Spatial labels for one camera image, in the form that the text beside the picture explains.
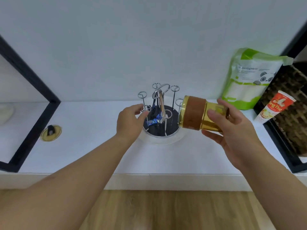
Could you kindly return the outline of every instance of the right hand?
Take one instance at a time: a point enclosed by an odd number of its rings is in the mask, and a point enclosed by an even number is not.
[[[223,136],[202,130],[202,134],[220,144],[229,161],[238,170],[252,163],[255,155],[266,152],[256,131],[241,111],[228,102],[218,99],[217,102],[229,108],[229,120],[214,110],[208,110],[208,117],[223,131]]]

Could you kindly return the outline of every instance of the hand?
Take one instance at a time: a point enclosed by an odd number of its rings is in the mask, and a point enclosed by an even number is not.
[[[143,104],[137,104],[130,107],[126,107],[118,115],[116,135],[123,137],[133,143],[140,135],[144,120],[148,115],[148,111],[143,112],[138,118],[135,115],[139,115]]]
[[[255,155],[268,153],[250,120],[228,102],[222,99],[217,102],[229,108],[229,120],[214,110],[208,110],[208,117],[221,128],[223,136],[206,130],[202,130],[202,134],[223,147],[232,165],[241,170],[242,166],[253,162]]]

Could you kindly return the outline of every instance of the glass jar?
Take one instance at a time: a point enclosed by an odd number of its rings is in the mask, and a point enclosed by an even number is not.
[[[209,130],[218,131],[222,130],[209,119],[207,111],[213,109],[214,111],[229,117],[229,108],[224,105],[208,102],[203,98],[185,96],[182,102],[181,110],[179,113],[179,126],[193,130]]]

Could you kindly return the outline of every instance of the jar lid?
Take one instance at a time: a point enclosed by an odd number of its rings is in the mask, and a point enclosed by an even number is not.
[[[50,142],[57,139],[62,133],[62,128],[59,125],[49,125],[40,134],[42,141]]]

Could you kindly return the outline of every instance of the wicker basket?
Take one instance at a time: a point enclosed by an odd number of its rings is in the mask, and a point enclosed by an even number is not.
[[[260,99],[264,105],[267,105],[278,90],[281,90],[297,100],[276,115],[274,121],[292,145],[294,152],[300,156],[307,156],[307,95],[304,93],[306,91],[302,91],[305,85],[307,85],[307,76],[298,70],[295,64],[284,66]]]

